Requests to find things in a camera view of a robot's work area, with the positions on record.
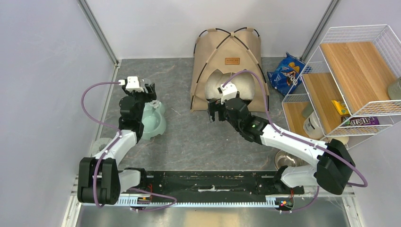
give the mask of white wire basket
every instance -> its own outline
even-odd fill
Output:
[[[326,43],[349,43],[349,42],[372,42],[378,52],[381,54],[390,70],[396,76],[401,77],[401,42],[395,35],[393,30],[388,25],[374,25],[374,26],[348,26],[348,27],[332,27],[328,30],[326,35],[321,41],[321,44]],[[283,104],[288,102],[309,102],[311,101],[315,113],[316,106],[305,84],[304,75],[308,73],[330,73],[336,83],[343,101],[349,109],[347,97],[344,96],[338,82],[333,75],[333,70],[330,68],[323,51],[320,47],[316,49],[308,63],[305,65],[300,77],[303,81],[306,94],[289,95],[284,98]],[[346,126],[346,121],[342,122],[335,129],[330,132],[324,132],[324,138],[336,136],[361,136],[361,135],[375,135],[394,124],[391,116],[401,115],[401,100],[387,100],[387,101],[372,101],[365,104],[362,108],[353,113],[349,119],[353,117],[370,117],[375,116],[380,118],[380,125],[368,126]],[[320,127],[322,127],[322,118],[317,114]]]

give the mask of wooden shelf board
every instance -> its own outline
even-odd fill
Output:
[[[308,103],[309,102],[283,103],[283,109],[287,117],[289,130],[309,138],[303,128],[306,119],[302,116],[302,111]]]
[[[390,100],[387,87],[396,77],[372,42],[320,45],[351,113],[371,101]]]
[[[332,100],[342,101],[341,94],[331,73],[303,74],[305,85],[320,118],[325,134],[329,134],[341,124],[341,115]]]

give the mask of snack bag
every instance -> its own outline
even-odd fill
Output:
[[[365,126],[365,125],[379,125],[379,119],[377,117],[341,117],[341,120],[347,121],[343,126]]]
[[[348,115],[349,114],[347,106],[345,105],[344,102],[339,102],[336,100],[332,100],[331,102],[333,103],[334,107],[336,108],[337,112],[340,115]]]
[[[303,62],[291,56],[289,53],[286,54],[287,57],[280,62],[276,71],[267,72],[267,76],[273,88],[277,89],[283,95],[291,94],[295,88],[302,83],[301,78],[297,78],[305,66]]]

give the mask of white wall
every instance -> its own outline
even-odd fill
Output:
[[[401,123],[350,149],[367,188],[354,188],[359,216],[366,227],[400,226]],[[355,174],[351,180],[361,182]]]
[[[341,0],[323,34],[332,26],[389,24],[400,38],[400,12],[399,0]],[[366,227],[400,225],[400,133],[401,123],[349,151],[369,183],[354,189]],[[360,182],[354,175],[353,181]]]
[[[197,36],[256,28],[262,56],[302,55],[330,0],[87,0],[120,59],[192,57]]]
[[[0,226],[57,227],[113,65],[75,0],[1,1],[0,28]]]

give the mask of floor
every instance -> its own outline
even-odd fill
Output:
[[[282,58],[263,58],[263,72],[273,71]],[[157,98],[166,106],[167,129],[151,140],[140,140],[121,161],[119,169],[147,170],[276,170],[276,148],[245,141],[227,122],[209,122],[206,111],[190,113],[193,59],[123,60],[117,79],[148,78],[156,84]],[[283,96],[270,83],[270,114],[273,121],[288,128],[282,110]],[[118,125],[119,101],[125,94],[112,92],[106,123]],[[101,137],[115,131],[104,128]]]

